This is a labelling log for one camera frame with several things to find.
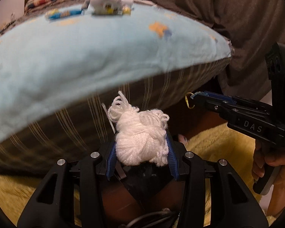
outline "bolt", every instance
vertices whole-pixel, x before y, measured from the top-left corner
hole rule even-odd
[[[222,166],[225,166],[225,165],[228,164],[227,160],[224,160],[224,159],[221,159],[221,160],[219,161],[219,163],[220,163],[220,165],[222,165]]]
[[[99,152],[93,152],[93,153],[91,153],[91,157],[92,157],[93,159],[98,158],[99,155],[100,155]]]
[[[185,156],[190,159],[190,158],[193,158],[194,154],[193,152],[186,152]]]
[[[58,161],[57,161],[57,164],[58,165],[64,165],[65,164],[65,160],[64,159],[59,159]]]

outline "wall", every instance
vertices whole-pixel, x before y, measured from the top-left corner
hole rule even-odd
[[[17,19],[23,16],[24,0],[0,0],[0,28],[11,21],[11,16]]]

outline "yarn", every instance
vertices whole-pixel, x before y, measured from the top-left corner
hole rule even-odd
[[[168,163],[166,128],[169,116],[161,110],[139,111],[128,103],[121,91],[108,109],[108,118],[116,123],[116,156],[125,165],[149,161],[157,166]]]

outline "fuzzy yellow fabric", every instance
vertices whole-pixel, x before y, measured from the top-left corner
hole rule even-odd
[[[187,150],[196,153],[204,160],[216,162],[220,158],[226,159],[252,190],[251,167],[254,142],[252,138],[231,130],[223,124],[191,138]],[[17,224],[21,212],[39,183],[40,179],[37,178],[0,175],[0,207],[14,224]],[[254,194],[254,196],[258,201],[261,198],[260,195]],[[75,197],[76,209],[79,208],[79,196],[75,195]],[[209,188],[206,192],[206,200],[205,225],[210,222]],[[274,220],[273,217],[268,217],[269,224]]]

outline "ridged blue pad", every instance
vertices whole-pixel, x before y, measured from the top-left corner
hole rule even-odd
[[[110,152],[110,155],[108,157],[108,162],[107,162],[107,179],[110,180],[110,178],[113,176],[114,171],[115,171],[115,166],[117,162],[117,157],[116,157],[116,142],[114,143],[112,150]]]
[[[178,172],[178,161],[175,155],[175,152],[172,148],[171,141],[169,140],[169,137],[167,136],[167,144],[169,148],[168,153],[168,165],[170,168],[171,175],[174,177],[174,179],[177,181],[179,178],[179,172]]]

